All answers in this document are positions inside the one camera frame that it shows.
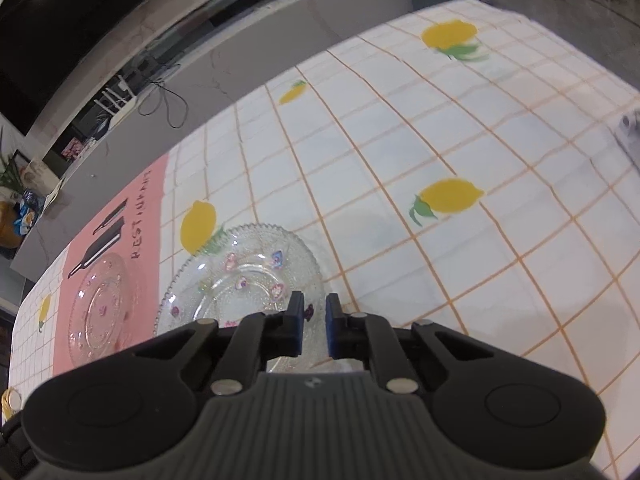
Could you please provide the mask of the clear glass plate with stickers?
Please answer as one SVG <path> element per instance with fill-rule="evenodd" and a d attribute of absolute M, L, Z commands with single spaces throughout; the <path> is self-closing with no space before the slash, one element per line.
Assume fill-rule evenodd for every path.
<path fill-rule="evenodd" d="M 305 299 L 302 354 L 270 360 L 270 372 L 302 372 L 328 357 L 319 263 L 299 236 L 280 226 L 251 223 L 220 229 L 172 279 L 158 307 L 154 334 L 200 318 L 234 327 L 253 313 L 284 311 L 293 292 L 302 292 Z"/>

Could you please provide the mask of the pink restaurant placemat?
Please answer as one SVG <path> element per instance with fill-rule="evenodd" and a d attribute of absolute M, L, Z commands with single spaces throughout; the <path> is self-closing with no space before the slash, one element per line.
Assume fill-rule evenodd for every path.
<path fill-rule="evenodd" d="M 55 375 L 153 337 L 166 155 L 127 184 L 67 246 Z"/>

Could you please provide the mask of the white wifi router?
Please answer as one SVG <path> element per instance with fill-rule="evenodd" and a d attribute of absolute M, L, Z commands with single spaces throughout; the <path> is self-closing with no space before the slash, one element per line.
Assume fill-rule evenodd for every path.
<path fill-rule="evenodd" d="M 107 114 L 108 126 L 117 126 L 136 106 L 138 97 L 122 75 L 117 74 L 93 99 Z"/>

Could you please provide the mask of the green potted plant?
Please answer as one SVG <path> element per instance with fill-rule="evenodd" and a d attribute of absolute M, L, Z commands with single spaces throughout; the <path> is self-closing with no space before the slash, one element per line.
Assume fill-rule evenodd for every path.
<path fill-rule="evenodd" d="M 16 163 L 13 159 L 6 157 L 4 155 L 0 155 L 1 160 L 1 174 L 0 174 L 0 185 L 2 188 L 7 188 L 12 193 L 22 196 L 24 194 L 25 188 L 20 175 L 20 170 L 18 170 Z"/>

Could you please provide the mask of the black television screen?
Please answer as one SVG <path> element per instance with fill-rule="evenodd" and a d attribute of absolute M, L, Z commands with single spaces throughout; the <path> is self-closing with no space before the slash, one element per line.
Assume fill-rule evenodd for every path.
<path fill-rule="evenodd" d="M 27 134 L 79 62 L 142 2 L 2 0 L 2 116 Z"/>

